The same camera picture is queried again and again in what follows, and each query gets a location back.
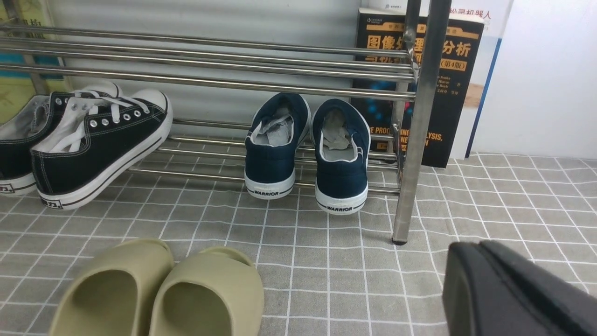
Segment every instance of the shoe rack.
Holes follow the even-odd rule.
[[[7,9],[16,0],[3,0]],[[237,71],[266,72],[273,74],[306,75],[316,77],[366,78],[372,80],[395,81],[399,83],[396,91],[367,90],[357,88],[314,87],[302,85],[285,85],[257,81],[224,80],[221,78],[188,77],[180,75],[152,74],[148,72],[107,71],[93,68],[73,68],[70,66],[56,67],[24,64],[0,63],[2,71],[27,72],[32,79],[37,74],[59,74],[65,76],[83,76],[108,78],[116,80],[151,81],[172,84],[198,85],[205,87],[235,88],[243,90],[259,90],[272,92],[291,92],[300,94],[315,94],[332,97],[366,97],[372,99],[394,100],[392,115],[392,135],[373,135],[374,140],[384,140],[392,144],[393,152],[372,152],[369,160],[369,170],[393,170],[398,181],[397,188],[369,187],[369,194],[383,196],[398,196],[398,206],[393,224],[392,242],[403,245],[407,242],[411,216],[417,191],[418,176],[421,159],[429,126],[431,107],[438,81],[441,56],[448,27],[451,0],[431,0],[427,34],[425,37],[422,56],[422,66],[413,62],[414,41],[420,12],[421,0],[409,0],[407,5],[404,49],[403,50],[367,50],[357,48],[314,47],[305,45],[290,45],[277,43],[235,41],[201,38],[195,36],[154,35],[145,33],[99,31],[88,29],[50,28],[43,26],[16,25],[6,22],[0,25],[5,36],[0,37],[0,50],[5,53],[22,55],[57,56],[66,59],[99,59],[114,61],[131,61],[145,63],[159,63],[196,68],[225,69]],[[27,33],[52,35],[86,36],[98,38],[119,39],[121,43],[86,43],[66,42],[50,39],[26,38]],[[177,44],[211,45],[232,47],[239,52],[198,51],[196,49],[164,48],[143,45],[142,42],[171,42]],[[309,53],[313,58],[264,56],[251,54],[247,50],[298,51]],[[332,61],[317,59],[321,54],[343,55],[372,55],[389,56],[402,59],[401,63],[370,63],[357,61]],[[416,91],[402,91],[408,83],[416,83]],[[401,151],[400,129],[402,123],[404,102],[415,102],[415,109],[411,120],[410,136],[407,152]],[[174,119],[174,124],[215,127],[220,129],[248,130],[249,124],[230,123],[225,121],[206,121],[191,119]],[[188,137],[171,135],[169,140],[197,145],[220,145],[226,147],[244,147],[242,140],[218,140],[213,138]],[[167,154],[194,155],[231,160],[244,160],[244,155],[228,154],[225,152],[190,151],[163,146],[157,150]],[[299,151],[315,152],[312,145],[303,145]],[[297,164],[315,164],[313,158],[297,158]],[[130,172],[159,176],[172,176],[185,179],[206,179],[212,181],[243,183],[243,178],[223,175],[209,175],[194,172],[179,172],[173,170],[153,170],[131,168]],[[297,181],[300,188],[314,188],[314,181]]]

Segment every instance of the white panel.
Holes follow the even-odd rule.
[[[474,151],[597,159],[597,1],[515,0]]]

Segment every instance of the gray tiled floor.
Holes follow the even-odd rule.
[[[154,154],[143,165],[163,161],[242,176],[238,162],[210,158]],[[370,178],[389,185],[395,174]],[[441,291],[457,240],[496,239],[597,295],[597,161],[479,154],[425,168],[400,248],[389,243],[395,206],[372,197],[335,217],[312,190],[267,202],[238,184],[129,174],[76,211],[2,198],[0,334],[43,335],[81,265],[132,237],[164,239],[177,260],[212,245],[247,253],[266,287],[262,335],[447,335]]]

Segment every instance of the beige slide sandal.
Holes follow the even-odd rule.
[[[60,301],[49,336],[146,336],[158,289],[174,267],[166,243],[135,239],[93,258]]]
[[[150,336],[257,336],[263,314],[261,277],[249,258],[208,248],[180,262],[159,289]]]

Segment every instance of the black book cover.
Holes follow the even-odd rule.
[[[368,49],[402,49],[404,15],[361,8],[359,10],[356,47]],[[417,27],[414,52],[417,62],[421,62],[424,47],[427,17],[421,17]],[[484,24],[475,16],[450,15],[450,22],[427,141],[423,154],[423,164],[433,167],[445,167],[448,164],[454,136],[458,128],[460,113],[469,87],[481,34]],[[356,56],[356,60],[366,62],[396,63],[400,59],[383,56]],[[353,80],[353,88],[374,90],[395,90],[396,83],[371,80]],[[363,115],[371,127],[371,134],[390,134],[390,122],[394,102],[367,98],[352,98],[350,103]],[[408,146],[411,116],[414,104],[406,103],[401,130],[401,149]],[[372,151],[387,151],[387,142],[372,141]]]

